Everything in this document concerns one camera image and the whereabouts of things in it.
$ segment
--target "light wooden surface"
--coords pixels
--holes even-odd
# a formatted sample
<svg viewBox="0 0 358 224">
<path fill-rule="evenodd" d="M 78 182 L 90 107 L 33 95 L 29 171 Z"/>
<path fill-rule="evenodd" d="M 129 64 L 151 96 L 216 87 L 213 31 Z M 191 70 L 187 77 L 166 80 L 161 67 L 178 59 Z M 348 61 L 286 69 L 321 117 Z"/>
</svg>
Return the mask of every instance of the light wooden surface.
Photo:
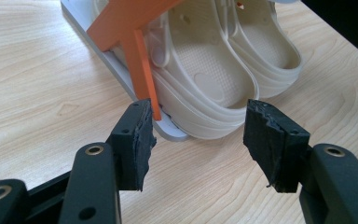
<svg viewBox="0 0 358 224">
<path fill-rule="evenodd" d="M 267 101 L 311 133 L 311 146 L 358 157 L 358 50 L 302 3 L 277 9 L 306 64 L 294 86 Z M 104 141 L 130 103 L 59 1 L 0 1 L 0 179 L 30 189 L 70 170 L 76 151 Z M 121 193 L 123 221 L 303 223 L 298 195 L 266 188 L 241 136 L 158 136 L 144 192 Z"/>
</svg>

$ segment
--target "orange handle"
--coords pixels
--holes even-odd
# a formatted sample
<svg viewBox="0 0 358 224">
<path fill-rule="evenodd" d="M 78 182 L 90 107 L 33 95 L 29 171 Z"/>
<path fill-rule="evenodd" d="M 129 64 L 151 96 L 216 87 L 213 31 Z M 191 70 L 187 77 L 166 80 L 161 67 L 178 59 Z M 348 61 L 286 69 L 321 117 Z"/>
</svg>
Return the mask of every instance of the orange handle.
<svg viewBox="0 0 358 224">
<path fill-rule="evenodd" d="M 142 28 L 183 0 L 111 0 L 88 29 L 101 51 L 124 49 L 136 97 L 150 98 L 153 118 L 161 120 Z"/>
</svg>

